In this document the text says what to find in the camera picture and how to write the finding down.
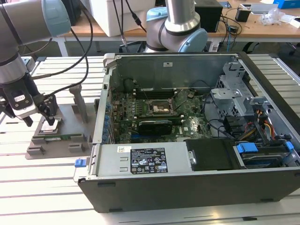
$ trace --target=red wire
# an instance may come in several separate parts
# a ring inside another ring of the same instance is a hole
[[[245,133],[247,132],[247,127],[249,126],[249,125],[251,125],[251,124],[253,124],[253,123],[248,123],[246,126],[245,126]]]

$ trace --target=wooden table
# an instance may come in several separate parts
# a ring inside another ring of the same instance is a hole
[[[232,8],[237,8],[241,3],[258,3],[260,0],[229,0]],[[229,18],[234,19],[236,14],[236,9],[229,11],[229,9],[223,9],[223,15],[226,15]],[[299,15],[300,8],[297,9],[284,9],[282,12],[288,15]],[[242,33],[236,38],[236,41],[240,42],[300,42],[300,29],[293,27],[290,24],[282,23],[281,25],[268,25],[263,26],[258,22],[259,15],[250,14],[248,21],[246,23],[241,22],[240,24],[243,27]],[[94,40],[95,41],[121,41],[120,36],[108,37],[100,26],[92,19],[93,28],[94,28]],[[89,41],[90,39],[90,25],[82,14],[76,26],[73,27],[73,30],[78,35],[81,41]],[[216,51],[219,43],[223,40],[226,34],[226,29],[223,23],[219,24],[218,30],[216,33],[209,33],[209,41],[211,41],[210,51]],[[136,29],[125,32],[127,41],[141,41],[146,40],[146,34],[142,29]],[[72,36],[72,33],[68,33],[62,37],[55,38],[54,41],[57,41],[62,56],[68,56],[67,49],[64,42],[66,41],[75,41],[75,38]]]

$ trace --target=workbench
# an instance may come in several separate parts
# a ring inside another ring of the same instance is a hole
[[[300,115],[300,81],[278,58],[250,55],[292,108]],[[61,71],[79,57],[47,58],[37,62],[33,76]],[[103,82],[103,57],[89,57],[90,73],[82,85],[86,103],[99,98]],[[67,73],[36,80],[40,92],[50,93],[78,82],[85,74],[83,61]],[[259,87],[251,81],[258,95]],[[58,93],[58,104],[73,104],[66,90]],[[25,153],[37,128],[40,114],[32,115],[27,127],[18,119],[0,115],[0,221],[3,225],[20,223],[137,225],[137,224],[229,224],[294,225],[300,221],[300,189],[280,202],[99,214],[73,180],[76,157],[26,160]]]
[[[237,8],[241,3],[258,3],[260,0],[247,0],[247,1],[235,1],[229,0],[232,8]],[[223,9],[223,15],[230,9]],[[236,9],[228,12],[226,16],[234,19]],[[283,9],[282,12],[288,15],[298,16],[300,15],[300,8],[297,9]],[[237,42],[300,42],[300,29],[293,27],[292,25],[282,23],[281,25],[269,25],[263,26],[258,22],[259,15],[250,14],[246,23],[241,22],[243,26],[242,33],[236,38]],[[92,19],[94,28],[94,41],[121,41],[120,36],[108,37],[104,31],[99,27],[94,19]],[[90,40],[90,25],[84,14],[77,22],[76,26],[73,27],[74,32],[78,35],[81,41]],[[216,52],[218,45],[224,39],[226,29],[223,23],[219,24],[216,33],[209,33],[208,41],[211,42],[210,52]],[[146,33],[142,29],[136,29],[125,32],[127,41],[146,41]],[[59,45],[61,55],[68,56],[68,51],[65,46],[67,41],[76,41],[72,33],[68,33],[61,37],[53,39]]]

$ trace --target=table leg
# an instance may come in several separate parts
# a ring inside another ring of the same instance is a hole
[[[211,40],[209,52],[217,52],[220,44],[219,38],[213,38]]]
[[[101,52],[100,42],[99,41],[95,41],[95,46],[96,46],[97,52],[100,53]]]
[[[66,48],[66,43],[64,38],[59,38],[56,40],[59,48],[60,48],[60,53],[62,57],[67,57],[69,56],[67,48]]]

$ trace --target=warning label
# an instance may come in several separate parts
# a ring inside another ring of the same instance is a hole
[[[165,149],[132,149],[131,173],[167,173],[167,159]]]

